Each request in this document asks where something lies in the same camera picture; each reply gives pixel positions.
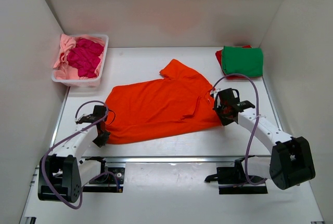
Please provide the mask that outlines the orange t-shirt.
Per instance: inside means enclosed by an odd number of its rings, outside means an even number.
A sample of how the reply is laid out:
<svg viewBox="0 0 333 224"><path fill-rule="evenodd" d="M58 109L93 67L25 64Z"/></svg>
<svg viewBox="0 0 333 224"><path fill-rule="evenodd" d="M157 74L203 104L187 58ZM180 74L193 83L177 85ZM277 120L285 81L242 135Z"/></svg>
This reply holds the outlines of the orange t-shirt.
<svg viewBox="0 0 333 224"><path fill-rule="evenodd" d="M212 85L178 60L157 80L116 86L106 99L114 119L106 126L108 144L128 144L219 127Z"/></svg>

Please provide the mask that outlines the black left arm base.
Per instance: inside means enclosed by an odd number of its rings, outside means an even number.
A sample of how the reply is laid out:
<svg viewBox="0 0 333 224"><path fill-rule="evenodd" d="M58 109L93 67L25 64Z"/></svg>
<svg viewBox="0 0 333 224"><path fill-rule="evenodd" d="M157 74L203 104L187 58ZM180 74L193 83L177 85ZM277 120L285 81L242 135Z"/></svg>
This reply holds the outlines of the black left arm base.
<svg viewBox="0 0 333 224"><path fill-rule="evenodd" d="M109 158L87 157L84 160L98 162L99 172L109 171L110 174L99 176L83 187L83 192L122 193L125 180L125 163L112 162Z"/></svg>

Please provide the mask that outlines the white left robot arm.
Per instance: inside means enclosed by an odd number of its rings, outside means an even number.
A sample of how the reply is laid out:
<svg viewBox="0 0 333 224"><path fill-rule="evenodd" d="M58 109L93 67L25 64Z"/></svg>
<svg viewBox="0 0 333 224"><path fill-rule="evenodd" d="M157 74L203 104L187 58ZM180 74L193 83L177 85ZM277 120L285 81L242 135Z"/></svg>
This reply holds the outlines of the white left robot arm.
<svg viewBox="0 0 333 224"><path fill-rule="evenodd" d="M90 182L104 182L109 168L103 157L85 158L90 146L103 147L109 139L106 120L109 109L95 101L91 114L75 117L77 130L54 144L40 160L38 199L61 201L71 208L80 201L83 188Z"/></svg>

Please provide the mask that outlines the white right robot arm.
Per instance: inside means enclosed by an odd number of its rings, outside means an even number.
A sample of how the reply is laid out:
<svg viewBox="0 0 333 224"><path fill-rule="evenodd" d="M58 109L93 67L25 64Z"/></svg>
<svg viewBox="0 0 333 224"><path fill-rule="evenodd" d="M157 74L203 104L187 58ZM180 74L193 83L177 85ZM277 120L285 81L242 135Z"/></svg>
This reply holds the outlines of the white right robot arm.
<svg viewBox="0 0 333 224"><path fill-rule="evenodd" d="M221 124L236 123L250 131L270 153L269 157L250 155L246 151L234 166L221 174L222 179L235 179L237 183L258 184L269 179L282 190L315 178L315 167L309 142L304 137L293 137L274 126L250 101L241 101L239 91L228 88L212 91L213 109Z"/></svg>

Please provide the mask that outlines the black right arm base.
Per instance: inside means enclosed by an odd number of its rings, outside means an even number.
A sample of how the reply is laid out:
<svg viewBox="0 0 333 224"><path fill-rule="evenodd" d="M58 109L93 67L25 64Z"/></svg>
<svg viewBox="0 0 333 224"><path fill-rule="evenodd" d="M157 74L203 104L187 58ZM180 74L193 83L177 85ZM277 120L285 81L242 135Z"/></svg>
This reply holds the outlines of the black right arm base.
<svg viewBox="0 0 333 224"><path fill-rule="evenodd" d="M233 166L220 166L216 173L206 176L204 182L217 182L219 195L268 194L266 184L252 185L242 167L244 158L236 159Z"/></svg>

